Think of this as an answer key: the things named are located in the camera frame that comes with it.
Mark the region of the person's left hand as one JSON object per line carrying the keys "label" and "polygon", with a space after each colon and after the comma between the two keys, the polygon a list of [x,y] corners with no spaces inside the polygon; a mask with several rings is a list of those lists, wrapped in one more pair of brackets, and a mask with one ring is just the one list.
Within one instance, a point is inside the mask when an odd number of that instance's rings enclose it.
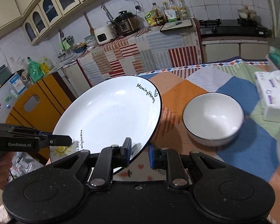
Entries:
{"label": "person's left hand", "polygon": [[8,152],[0,159],[0,189],[8,184],[9,169],[13,165],[13,157],[14,152]]}

